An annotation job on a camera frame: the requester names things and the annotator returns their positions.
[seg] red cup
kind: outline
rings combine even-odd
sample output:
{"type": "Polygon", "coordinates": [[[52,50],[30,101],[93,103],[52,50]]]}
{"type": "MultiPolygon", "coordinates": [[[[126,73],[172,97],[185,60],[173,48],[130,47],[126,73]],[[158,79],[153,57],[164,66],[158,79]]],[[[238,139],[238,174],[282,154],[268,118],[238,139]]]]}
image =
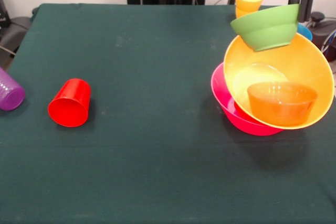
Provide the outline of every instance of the red cup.
{"type": "Polygon", "coordinates": [[[90,85],[81,79],[68,80],[49,103],[51,119],[65,127],[78,127],[89,116],[90,85]]]}

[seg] plastic cup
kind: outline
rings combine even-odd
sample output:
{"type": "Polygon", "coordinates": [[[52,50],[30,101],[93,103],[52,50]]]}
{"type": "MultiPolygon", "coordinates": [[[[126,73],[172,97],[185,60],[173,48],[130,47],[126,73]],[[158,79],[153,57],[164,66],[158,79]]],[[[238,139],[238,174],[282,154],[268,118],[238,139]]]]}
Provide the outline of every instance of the plastic cup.
{"type": "Polygon", "coordinates": [[[2,68],[0,68],[0,109],[13,110],[25,98],[25,90],[2,68]]]}
{"type": "Polygon", "coordinates": [[[263,0],[236,0],[236,17],[258,11],[262,2],[263,0]]]}
{"type": "Polygon", "coordinates": [[[48,106],[49,116],[65,127],[78,127],[89,116],[90,85],[81,79],[68,80],[48,106]]]}

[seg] table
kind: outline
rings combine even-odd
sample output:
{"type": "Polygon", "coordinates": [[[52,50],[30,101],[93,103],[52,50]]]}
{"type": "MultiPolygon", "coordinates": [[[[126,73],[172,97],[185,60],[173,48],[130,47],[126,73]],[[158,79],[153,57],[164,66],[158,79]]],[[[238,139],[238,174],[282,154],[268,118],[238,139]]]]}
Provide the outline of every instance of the table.
{"type": "Polygon", "coordinates": [[[317,124],[254,137],[210,87],[233,6],[43,4],[1,112],[0,221],[335,223],[336,107],[317,124]],[[88,122],[47,106],[69,78],[92,87],[88,122]]]}

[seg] pink bowl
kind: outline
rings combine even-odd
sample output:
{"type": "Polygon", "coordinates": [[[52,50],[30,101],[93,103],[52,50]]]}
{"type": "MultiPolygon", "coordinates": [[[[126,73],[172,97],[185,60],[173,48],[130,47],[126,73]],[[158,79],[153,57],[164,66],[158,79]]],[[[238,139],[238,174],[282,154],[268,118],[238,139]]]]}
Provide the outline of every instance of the pink bowl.
{"type": "Polygon", "coordinates": [[[258,122],[241,110],[227,89],[224,79],[223,63],[220,64],[212,74],[211,88],[227,118],[241,131],[255,136],[270,136],[282,131],[282,129],[273,128],[258,122]]]}

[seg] blue bowl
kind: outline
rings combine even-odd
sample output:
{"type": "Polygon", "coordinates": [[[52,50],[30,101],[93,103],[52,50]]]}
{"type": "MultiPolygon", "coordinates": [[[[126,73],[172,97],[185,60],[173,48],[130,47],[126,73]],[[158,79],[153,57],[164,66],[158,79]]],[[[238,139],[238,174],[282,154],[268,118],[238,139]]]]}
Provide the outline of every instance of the blue bowl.
{"type": "Polygon", "coordinates": [[[298,33],[305,36],[307,39],[309,39],[310,41],[313,39],[313,34],[311,33],[311,31],[305,27],[303,24],[299,24],[298,25],[298,33]]]}

